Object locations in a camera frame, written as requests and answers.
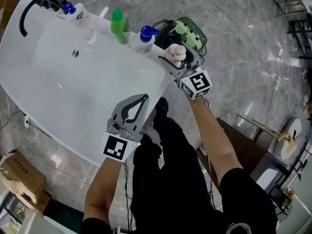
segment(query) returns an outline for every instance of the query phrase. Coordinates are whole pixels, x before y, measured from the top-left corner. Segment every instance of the white sink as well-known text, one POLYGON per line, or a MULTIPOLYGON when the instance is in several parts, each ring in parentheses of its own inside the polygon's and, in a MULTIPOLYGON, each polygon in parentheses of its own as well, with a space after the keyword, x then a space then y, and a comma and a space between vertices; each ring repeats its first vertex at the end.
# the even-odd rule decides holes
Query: white sink
POLYGON ((110 36, 109 21, 92 15, 91 39, 53 11, 33 6, 19 31, 20 16, 31 0, 21 0, 0 45, 0 83, 12 100, 59 143, 99 166, 107 120, 115 105, 148 94, 152 111, 173 78, 153 46, 149 58, 110 36))

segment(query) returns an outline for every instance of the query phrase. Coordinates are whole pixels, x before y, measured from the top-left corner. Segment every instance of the gray marble floor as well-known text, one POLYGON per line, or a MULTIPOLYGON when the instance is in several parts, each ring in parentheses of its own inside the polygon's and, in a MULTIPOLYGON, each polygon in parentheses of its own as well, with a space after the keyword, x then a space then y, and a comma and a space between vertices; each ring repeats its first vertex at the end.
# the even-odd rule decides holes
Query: gray marble floor
MULTIPOLYGON (((132 30, 137 32, 146 24, 152 25, 163 18, 176 19, 181 16, 192 18, 208 38, 204 68, 210 74, 213 89, 206 96, 216 117, 220 117, 247 136, 255 128, 237 119, 237 113, 245 113, 260 122, 268 115, 269 95, 274 85, 274 74, 283 75, 282 84, 273 92, 268 125, 281 130, 291 117, 307 118, 303 112, 303 96, 310 95, 307 82, 302 80, 302 68, 306 63, 295 61, 287 39, 287 20, 276 18, 277 7, 273 0, 211 0, 233 17, 248 35, 263 62, 253 49, 248 38, 239 27, 222 11, 206 0, 70 0, 82 2, 86 8, 99 14, 104 6, 110 11, 115 7, 128 16, 132 30), (275 57, 279 54, 281 61, 275 57)), ((170 84, 164 93, 170 104, 169 116, 182 127, 189 142, 197 147, 200 136, 191 109, 185 96, 170 84)), ((0 120, 5 123, 10 115, 19 109, 0 87, 0 120)), ((304 141, 309 126, 303 122, 304 141)), ((144 126, 155 143, 157 133, 152 129, 151 119, 144 126)), ((47 176, 47 191, 53 198, 83 211, 83 204, 89 184, 98 168, 81 159, 69 150, 34 128, 24 130, 21 115, 12 118, 10 124, 0 132, 0 153, 12 149, 21 153, 47 176)), ((132 157, 128 159, 129 191, 132 183, 132 157)), ((124 171, 121 170, 117 191, 110 212, 112 226, 127 226, 127 208, 124 190, 124 171)), ((221 203, 219 195, 215 197, 221 203)))

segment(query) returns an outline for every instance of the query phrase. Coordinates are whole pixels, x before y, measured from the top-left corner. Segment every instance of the black faucet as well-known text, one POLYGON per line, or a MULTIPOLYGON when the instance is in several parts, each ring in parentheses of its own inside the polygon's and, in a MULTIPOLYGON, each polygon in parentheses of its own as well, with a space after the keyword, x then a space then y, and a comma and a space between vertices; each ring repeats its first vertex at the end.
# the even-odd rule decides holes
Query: black faucet
POLYGON ((51 7, 54 11, 58 11, 59 9, 64 11, 64 4, 63 2, 61 2, 62 0, 60 0, 60 2, 58 2, 57 0, 32 0, 24 9, 20 20, 19 20, 19 31, 20 33, 23 35, 23 37, 27 36, 27 31, 25 30, 24 27, 24 21, 25 21, 25 17, 27 15, 27 12, 30 10, 30 8, 34 5, 34 4, 38 4, 40 6, 44 6, 45 8, 49 8, 51 7))

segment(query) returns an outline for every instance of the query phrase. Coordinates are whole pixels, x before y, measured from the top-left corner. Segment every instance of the green bottle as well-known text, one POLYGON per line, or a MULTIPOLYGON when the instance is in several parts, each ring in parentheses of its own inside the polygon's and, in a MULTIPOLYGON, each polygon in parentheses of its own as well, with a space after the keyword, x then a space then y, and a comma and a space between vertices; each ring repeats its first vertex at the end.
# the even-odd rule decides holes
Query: green bottle
POLYGON ((129 41, 129 20, 127 17, 123 16, 119 8, 116 8, 112 14, 111 31, 120 43, 126 44, 129 41))

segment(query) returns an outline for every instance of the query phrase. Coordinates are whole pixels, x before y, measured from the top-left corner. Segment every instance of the blue bottle cap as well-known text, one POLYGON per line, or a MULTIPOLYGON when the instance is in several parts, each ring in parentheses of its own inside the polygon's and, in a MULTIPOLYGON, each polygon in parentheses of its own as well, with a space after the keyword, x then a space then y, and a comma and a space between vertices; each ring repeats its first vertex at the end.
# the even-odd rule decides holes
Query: blue bottle cap
POLYGON ((64 11, 68 11, 69 14, 74 14, 76 12, 76 8, 72 5, 71 2, 68 2, 63 7, 64 11))
POLYGON ((152 36, 156 34, 160 34, 160 30, 154 29, 153 27, 146 25, 141 29, 141 41, 149 42, 150 40, 152 40, 152 36))

